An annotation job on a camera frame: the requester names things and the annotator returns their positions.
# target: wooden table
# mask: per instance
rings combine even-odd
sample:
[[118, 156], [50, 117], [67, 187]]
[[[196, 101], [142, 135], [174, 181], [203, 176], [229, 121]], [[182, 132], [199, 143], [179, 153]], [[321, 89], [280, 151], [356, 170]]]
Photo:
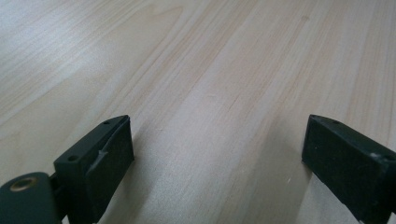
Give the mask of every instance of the wooden table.
[[136, 161], [100, 223], [357, 223], [301, 163], [308, 115], [396, 148], [394, 0], [13, 0], [0, 18], [0, 184], [131, 116]]

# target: round hole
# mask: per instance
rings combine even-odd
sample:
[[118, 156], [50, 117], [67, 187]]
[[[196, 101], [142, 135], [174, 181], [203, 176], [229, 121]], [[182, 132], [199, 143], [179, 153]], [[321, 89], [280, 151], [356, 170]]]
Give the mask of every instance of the round hole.
[[16, 181], [14, 184], [11, 185], [9, 189], [14, 192], [23, 191], [34, 186], [36, 182], [37, 182], [37, 178], [26, 177], [24, 179], [20, 179]]
[[396, 158], [394, 158], [394, 157], [392, 157], [390, 155], [385, 155], [384, 159], [387, 160], [387, 161], [396, 161]]
[[68, 161], [75, 161], [76, 159], [78, 159], [78, 156], [70, 156], [67, 158]]

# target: wooden surface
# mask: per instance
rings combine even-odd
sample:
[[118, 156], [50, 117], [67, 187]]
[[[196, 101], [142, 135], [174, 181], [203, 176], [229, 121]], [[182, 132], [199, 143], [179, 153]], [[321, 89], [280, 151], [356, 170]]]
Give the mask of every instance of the wooden surface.
[[309, 114], [396, 148], [396, 1], [1, 1], [0, 184], [128, 114], [100, 223], [357, 223]]

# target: black plastic part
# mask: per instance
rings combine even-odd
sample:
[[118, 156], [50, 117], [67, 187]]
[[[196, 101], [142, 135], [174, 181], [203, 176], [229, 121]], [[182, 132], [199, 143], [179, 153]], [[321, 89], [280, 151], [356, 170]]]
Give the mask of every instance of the black plastic part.
[[70, 195], [70, 222], [99, 221], [133, 160], [128, 116], [103, 122], [59, 157], [54, 166]]
[[311, 115], [303, 162], [357, 220], [387, 223], [395, 212], [396, 153], [345, 124]]
[[59, 222], [49, 176], [30, 173], [0, 188], [0, 223], [55, 224]]

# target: light wood surface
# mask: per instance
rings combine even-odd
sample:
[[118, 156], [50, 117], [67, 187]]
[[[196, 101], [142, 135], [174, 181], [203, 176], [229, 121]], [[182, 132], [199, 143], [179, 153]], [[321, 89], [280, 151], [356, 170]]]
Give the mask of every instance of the light wood surface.
[[301, 163], [308, 115], [396, 148], [394, 0], [13, 0], [0, 19], [0, 184], [131, 116], [100, 223], [358, 223]]

